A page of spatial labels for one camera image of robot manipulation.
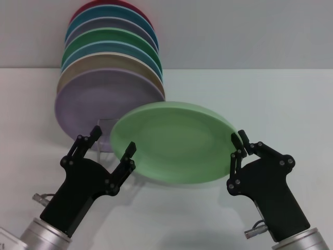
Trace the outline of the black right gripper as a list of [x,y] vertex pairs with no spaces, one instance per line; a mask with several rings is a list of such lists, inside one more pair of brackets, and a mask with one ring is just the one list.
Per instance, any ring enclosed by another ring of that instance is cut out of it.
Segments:
[[[250,143],[244,130],[231,134],[235,152],[230,155],[227,190],[230,195],[250,198],[259,210],[274,241],[282,241],[310,228],[304,212],[290,191],[286,176],[296,165],[263,142]],[[255,154],[259,159],[241,167],[241,161]]]

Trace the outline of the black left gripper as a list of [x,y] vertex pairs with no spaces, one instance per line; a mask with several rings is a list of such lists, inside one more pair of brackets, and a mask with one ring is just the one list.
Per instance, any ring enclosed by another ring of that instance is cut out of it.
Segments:
[[68,154],[60,161],[66,178],[40,215],[41,220],[59,231],[75,231],[94,201],[103,195],[118,194],[136,168],[132,159],[136,152],[134,142],[128,145],[112,173],[93,160],[83,158],[101,135],[100,126],[94,126],[90,136],[78,135]]

